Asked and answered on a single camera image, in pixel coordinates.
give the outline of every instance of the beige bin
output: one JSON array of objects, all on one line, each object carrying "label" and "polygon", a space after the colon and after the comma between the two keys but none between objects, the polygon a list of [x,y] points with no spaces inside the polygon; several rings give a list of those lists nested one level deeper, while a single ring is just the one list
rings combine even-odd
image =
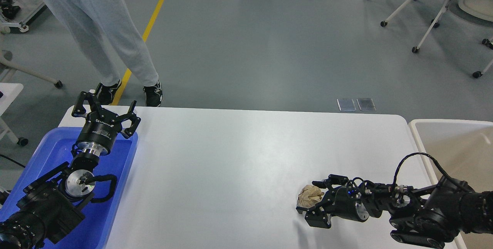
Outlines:
[{"label": "beige bin", "polygon": [[[409,123],[420,151],[436,158],[453,178],[465,180],[476,192],[493,191],[493,123],[486,121],[416,119]],[[432,184],[441,173],[423,156]],[[491,249],[493,235],[464,234],[459,249]]]}]

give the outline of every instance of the robotic arm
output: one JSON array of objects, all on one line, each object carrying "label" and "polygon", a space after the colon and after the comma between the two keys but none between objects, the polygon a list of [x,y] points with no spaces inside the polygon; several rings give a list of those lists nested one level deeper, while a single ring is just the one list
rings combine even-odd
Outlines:
[{"label": "robotic arm", "polygon": [[[91,112],[83,106],[88,102]],[[93,93],[81,92],[72,116],[84,117],[86,123],[72,146],[72,163],[64,162],[24,188],[26,196],[17,203],[19,211],[0,222],[0,248],[31,249],[44,247],[48,238],[56,244],[85,219],[81,210],[88,203],[102,203],[113,197],[115,175],[94,175],[100,156],[108,155],[121,133],[131,137],[140,123],[134,113],[136,102],[128,112],[118,115],[101,107]],[[122,127],[130,120],[131,126]],[[94,198],[96,182],[110,181],[109,192]]]},{"label": "robotic arm", "polygon": [[[327,229],[331,228],[333,216],[365,222],[370,216],[378,218],[387,211],[390,224],[396,228],[391,231],[394,240],[437,249],[454,240],[460,231],[493,234],[492,191],[477,193],[466,181],[451,178],[441,167],[444,175],[438,184],[420,189],[397,186],[398,169],[393,184],[333,174],[323,181],[313,181],[314,186],[327,189],[324,197],[313,207],[296,209],[305,214],[308,225]],[[428,199],[421,198],[424,195],[429,195]]]}]

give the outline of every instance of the white tabletop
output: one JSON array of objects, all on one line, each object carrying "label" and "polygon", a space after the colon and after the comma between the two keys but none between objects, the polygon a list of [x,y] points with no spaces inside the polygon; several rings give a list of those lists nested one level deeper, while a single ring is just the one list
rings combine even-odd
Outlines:
[{"label": "white tabletop", "polygon": [[[71,111],[60,126],[84,124]],[[302,187],[329,174],[391,184],[399,161],[417,150],[400,116],[136,111],[137,153],[107,249],[413,248],[390,237],[386,212],[365,223],[334,217],[331,229],[320,229],[295,209]],[[398,183],[430,184],[419,156],[406,161]]]},{"label": "white tabletop", "polygon": [[2,115],[14,99],[21,93],[22,84],[7,84],[0,82],[0,91],[3,96],[0,98],[0,115]]}]

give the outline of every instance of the person's leg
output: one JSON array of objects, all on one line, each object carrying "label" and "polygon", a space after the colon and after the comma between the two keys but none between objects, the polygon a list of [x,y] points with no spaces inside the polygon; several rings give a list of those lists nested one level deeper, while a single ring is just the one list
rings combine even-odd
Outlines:
[{"label": "person's leg", "polygon": [[148,48],[123,0],[80,0],[82,9],[102,29],[122,61],[144,86],[153,86],[158,74]]},{"label": "person's leg", "polygon": [[44,0],[53,15],[72,34],[84,56],[100,73],[101,83],[105,86],[111,86],[118,82],[121,77],[114,63],[108,58],[102,42],[101,31],[73,1]]}]

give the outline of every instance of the person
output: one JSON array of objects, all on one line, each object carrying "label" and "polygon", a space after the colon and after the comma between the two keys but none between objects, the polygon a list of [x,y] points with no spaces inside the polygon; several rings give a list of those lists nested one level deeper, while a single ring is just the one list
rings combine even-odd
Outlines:
[{"label": "person", "polygon": [[121,76],[109,59],[102,34],[144,86],[146,106],[158,107],[163,99],[158,73],[148,48],[137,31],[124,0],[44,0],[53,15],[72,34],[77,45],[101,75],[97,98],[113,102]]}]

